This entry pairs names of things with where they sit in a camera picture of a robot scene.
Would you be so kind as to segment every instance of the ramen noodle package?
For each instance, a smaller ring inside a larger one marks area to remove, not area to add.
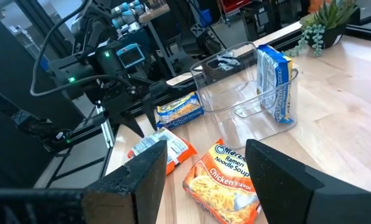
[[[133,158],[153,146],[160,140],[167,141],[167,165],[166,175],[170,174],[176,165],[184,162],[197,151],[187,141],[177,137],[166,128],[161,128],[154,134],[142,138],[128,153],[128,158]]]
[[[258,47],[257,93],[274,90],[292,80],[292,59],[269,45]],[[275,94],[261,100],[274,119],[280,123],[292,123],[289,109],[291,106],[291,84],[283,85]]]
[[[223,224],[251,224],[261,209],[244,155],[222,140],[191,168],[183,188]]]
[[[174,129],[188,121],[196,119],[204,113],[195,92],[179,98],[164,106],[157,107],[158,128]]]

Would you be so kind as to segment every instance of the succulent plant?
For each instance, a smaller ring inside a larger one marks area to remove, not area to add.
[[[355,5],[355,0],[332,0],[330,4],[324,1],[318,12],[301,18],[302,38],[297,46],[283,53],[289,57],[298,56],[300,51],[306,48],[308,40],[312,38],[314,41],[312,45],[314,55],[320,57],[324,43],[322,35],[325,33],[325,30],[345,24],[357,9],[358,6]]]

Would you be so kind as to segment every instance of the potted plant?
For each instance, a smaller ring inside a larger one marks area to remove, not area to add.
[[[290,57],[298,56],[307,45],[314,49],[314,55],[320,57],[323,49],[337,44],[342,38],[350,16],[358,9],[355,0],[332,0],[323,3],[319,10],[300,20],[303,31],[298,45],[285,51]]]

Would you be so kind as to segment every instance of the clear plastic container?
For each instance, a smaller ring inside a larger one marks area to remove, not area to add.
[[[199,100],[221,138],[232,149],[245,146],[247,139],[261,140],[296,125],[298,71],[290,82],[257,94],[258,52],[252,42],[238,44],[191,67]],[[275,119],[273,110],[279,93],[287,92],[290,122]]]

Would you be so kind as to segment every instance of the black pot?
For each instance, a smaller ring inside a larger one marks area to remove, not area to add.
[[[342,24],[333,29],[325,30],[325,33],[322,34],[322,40],[324,41],[324,43],[322,44],[322,49],[327,49],[337,44],[346,31],[346,25],[347,24]],[[312,39],[313,36],[314,34],[310,34],[310,39],[308,40],[308,45],[310,47],[315,44]]]

